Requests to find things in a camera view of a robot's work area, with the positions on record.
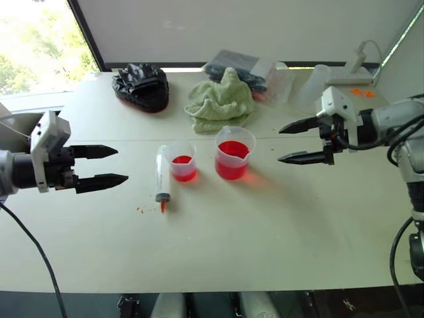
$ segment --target green towel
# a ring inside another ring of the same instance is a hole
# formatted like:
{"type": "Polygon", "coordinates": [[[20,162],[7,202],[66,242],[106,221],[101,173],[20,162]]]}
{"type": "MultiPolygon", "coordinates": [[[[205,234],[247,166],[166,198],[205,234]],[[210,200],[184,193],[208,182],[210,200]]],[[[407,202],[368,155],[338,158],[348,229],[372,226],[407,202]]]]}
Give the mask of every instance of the green towel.
{"type": "Polygon", "coordinates": [[[192,128],[197,133],[219,131],[226,125],[241,126],[255,106],[249,87],[233,68],[225,70],[221,83],[198,83],[189,98],[191,103],[184,110],[193,119],[192,128]]]}

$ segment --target measuring cup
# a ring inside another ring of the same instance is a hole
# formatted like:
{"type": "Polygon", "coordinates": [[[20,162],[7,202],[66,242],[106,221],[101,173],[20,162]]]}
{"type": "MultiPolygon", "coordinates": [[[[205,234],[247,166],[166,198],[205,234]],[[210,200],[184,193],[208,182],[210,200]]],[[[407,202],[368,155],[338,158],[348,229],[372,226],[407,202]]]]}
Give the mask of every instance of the measuring cup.
{"type": "Polygon", "coordinates": [[[224,179],[240,178],[256,145],[253,134],[242,127],[224,126],[217,134],[215,170],[224,179]]]}
{"type": "Polygon", "coordinates": [[[170,164],[173,177],[181,182],[189,181],[196,175],[195,147],[188,141],[176,140],[166,147],[165,156],[170,164]]]}

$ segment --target white wall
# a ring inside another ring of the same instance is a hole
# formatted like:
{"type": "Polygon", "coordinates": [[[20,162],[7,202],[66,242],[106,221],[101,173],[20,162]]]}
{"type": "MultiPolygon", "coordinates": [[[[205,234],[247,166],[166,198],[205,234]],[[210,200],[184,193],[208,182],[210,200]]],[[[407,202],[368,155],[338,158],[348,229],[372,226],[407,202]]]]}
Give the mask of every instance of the white wall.
{"type": "Polygon", "coordinates": [[[424,93],[424,13],[384,66],[377,88],[390,103],[424,93]]]}
{"type": "MultiPolygon", "coordinates": [[[[344,61],[366,39],[384,54],[421,0],[78,2],[105,62],[202,62],[222,48],[283,61],[344,61]]],[[[379,62],[375,50],[367,62],[379,62]]]]}

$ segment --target large measuring cup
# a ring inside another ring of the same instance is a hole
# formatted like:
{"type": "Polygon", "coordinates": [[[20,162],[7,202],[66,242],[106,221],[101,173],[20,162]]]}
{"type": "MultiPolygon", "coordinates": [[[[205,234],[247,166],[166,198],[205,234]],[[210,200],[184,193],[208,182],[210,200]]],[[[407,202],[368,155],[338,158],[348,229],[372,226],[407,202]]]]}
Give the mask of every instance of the large measuring cup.
{"type": "Polygon", "coordinates": [[[217,134],[215,170],[224,179],[239,179],[246,172],[256,146],[253,134],[242,127],[224,126],[217,134]]]}

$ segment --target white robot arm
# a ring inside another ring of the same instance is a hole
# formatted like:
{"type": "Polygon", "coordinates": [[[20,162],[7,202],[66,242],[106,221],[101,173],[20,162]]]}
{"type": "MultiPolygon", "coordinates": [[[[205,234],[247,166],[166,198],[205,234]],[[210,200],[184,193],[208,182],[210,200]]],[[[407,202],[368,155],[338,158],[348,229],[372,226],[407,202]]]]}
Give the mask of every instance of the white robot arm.
{"type": "Polygon", "coordinates": [[[319,128],[322,152],[296,152],[278,160],[289,164],[334,164],[333,154],[389,146],[388,160],[399,167],[412,203],[418,229],[409,237],[411,266],[424,281],[424,97],[412,97],[387,107],[356,113],[353,102],[330,86],[322,95],[317,115],[289,124],[280,133],[319,128]]]}
{"type": "Polygon", "coordinates": [[[71,168],[76,158],[104,158],[118,152],[103,145],[63,147],[70,135],[69,122],[49,111],[31,134],[29,154],[0,149],[0,197],[28,187],[37,187],[39,192],[50,187],[75,188],[76,193],[83,193],[114,187],[128,179],[118,174],[78,178],[71,168]]]}

